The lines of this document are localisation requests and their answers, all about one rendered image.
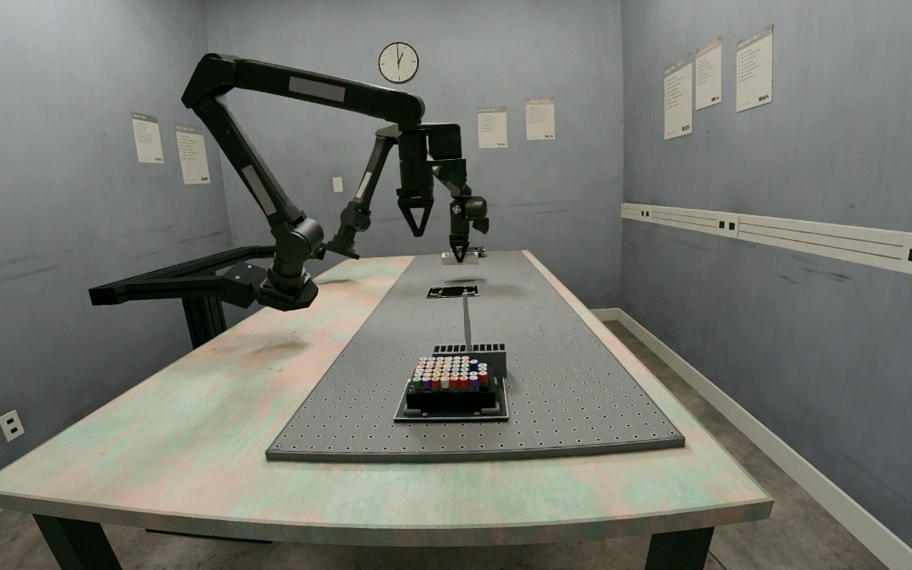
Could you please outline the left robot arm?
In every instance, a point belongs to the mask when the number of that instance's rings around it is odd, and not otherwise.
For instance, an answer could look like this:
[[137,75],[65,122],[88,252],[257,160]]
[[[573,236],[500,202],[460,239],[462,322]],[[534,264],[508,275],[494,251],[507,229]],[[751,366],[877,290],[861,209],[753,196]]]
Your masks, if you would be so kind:
[[[370,160],[364,172],[364,177],[359,183],[357,195],[352,199],[354,203],[350,201],[347,208],[341,212],[339,232],[334,234],[332,241],[327,241],[327,245],[355,253],[355,250],[352,249],[355,244],[355,232],[364,232],[370,227],[371,211],[369,209],[371,198],[375,192],[378,178],[381,176],[385,160],[390,154],[393,145],[398,145],[397,137],[401,133],[398,132],[398,125],[381,127],[375,132],[377,136],[375,146],[372,153],[370,153]],[[390,137],[394,137],[394,139]],[[440,167],[433,167],[433,176],[435,178],[438,178]],[[451,197],[453,198],[453,202],[450,204],[451,217],[468,217],[458,220],[459,233],[469,234],[469,221],[473,221],[472,228],[486,234],[489,228],[489,218],[486,217],[486,199],[484,197],[470,197],[472,190],[467,184],[463,185],[460,190],[452,183],[444,183],[441,178],[438,178],[438,180],[446,185],[446,190],[451,191]],[[364,208],[364,210],[361,208]]]

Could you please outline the black vial rack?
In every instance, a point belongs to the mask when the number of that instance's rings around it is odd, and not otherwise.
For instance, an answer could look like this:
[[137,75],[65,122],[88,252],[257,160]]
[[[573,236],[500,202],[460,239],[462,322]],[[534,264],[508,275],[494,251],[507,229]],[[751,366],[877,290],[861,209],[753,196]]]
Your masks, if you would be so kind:
[[406,392],[406,401],[408,410],[421,410],[421,412],[469,412],[482,411],[496,407],[495,395],[495,371],[493,366],[486,366],[488,369],[488,387],[479,387],[478,392],[460,392],[459,393],[424,393],[421,387],[421,393],[415,393],[412,379],[415,378],[417,368],[413,372],[412,378]]

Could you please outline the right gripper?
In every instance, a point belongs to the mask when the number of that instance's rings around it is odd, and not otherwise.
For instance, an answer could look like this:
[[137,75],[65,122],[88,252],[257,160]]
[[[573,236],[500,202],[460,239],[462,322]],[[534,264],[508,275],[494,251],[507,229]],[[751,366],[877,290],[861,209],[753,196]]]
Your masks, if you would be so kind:
[[[412,162],[421,162],[421,160],[427,159],[417,158],[401,161],[401,188],[396,188],[396,196],[401,196],[397,200],[397,204],[401,209],[403,217],[408,221],[410,230],[413,235],[415,235],[415,238],[423,237],[428,222],[428,216],[430,215],[434,204],[432,187],[413,187]],[[420,196],[421,198],[412,198]],[[424,215],[421,217],[420,228],[417,227],[415,218],[413,218],[412,212],[410,212],[410,208],[424,208]]]

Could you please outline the white tube carrier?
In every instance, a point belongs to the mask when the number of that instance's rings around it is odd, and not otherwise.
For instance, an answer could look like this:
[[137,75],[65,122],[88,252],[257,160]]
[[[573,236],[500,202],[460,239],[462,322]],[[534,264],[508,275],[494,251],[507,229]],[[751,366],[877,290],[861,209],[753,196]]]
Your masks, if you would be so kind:
[[[453,256],[451,256],[453,255]],[[469,252],[465,254],[464,259],[461,263],[458,263],[458,260],[454,256],[454,253],[443,253],[442,254],[442,266],[443,264],[478,264],[478,255],[477,252]],[[471,256],[470,256],[471,255]]]

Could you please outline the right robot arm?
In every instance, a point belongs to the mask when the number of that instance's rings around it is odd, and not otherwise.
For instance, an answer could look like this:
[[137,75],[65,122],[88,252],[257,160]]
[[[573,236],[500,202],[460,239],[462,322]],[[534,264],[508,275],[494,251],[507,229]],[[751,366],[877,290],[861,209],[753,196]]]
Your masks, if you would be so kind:
[[426,105],[419,95],[400,90],[395,93],[391,88],[247,60],[238,55],[207,53],[198,67],[182,94],[182,104],[193,109],[212,133],[263,210],[272,228],[269,232],[276,240],[274,263],[269,265],[268,278],[258,290],[262,295],[294,302],[310,279],[306,270],[302,270],[302,263],[314,259],[314,253],[322,250],[320,243],[325,239],[325,232],[318,222],[307,218],[292,204],[258,153],[226,97],[233,88],[316,102],[396,123],[402,132],[397,137],[399,160],[428,159],[428,153],[433,156],[433,160],[412,161],[414,188],[434,187],[431,171],[434,166],[441,166],[438,178],[445,183],[449,181],[460,190],[466,184],[466,160],[460,159],[460,125],[421,123]]

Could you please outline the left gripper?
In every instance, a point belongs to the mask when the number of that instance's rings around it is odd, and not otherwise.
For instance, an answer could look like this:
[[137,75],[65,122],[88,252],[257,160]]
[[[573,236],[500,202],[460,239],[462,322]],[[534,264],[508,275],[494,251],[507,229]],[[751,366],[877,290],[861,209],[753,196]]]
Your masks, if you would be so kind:
[[[468,246],[469,246],[469,234],[460,234],[459,233],[458,220],[462,219],[462,218],[466,218],[466,217],[451,218],[451,231],[450,231],[450,236],[449,236],[450,245],[454,252],[454,256],[458,260],[458,263],[461,263],[463,261],[464,257],[466,256],[466,250],[468,249]],[[461,235],[461,237],[459,237],[458,235]],[[456,248],[456,246],[462,246],[461,257],[458,257],[458,253],[456,252],[456,250],[458,250],[458,249]]]

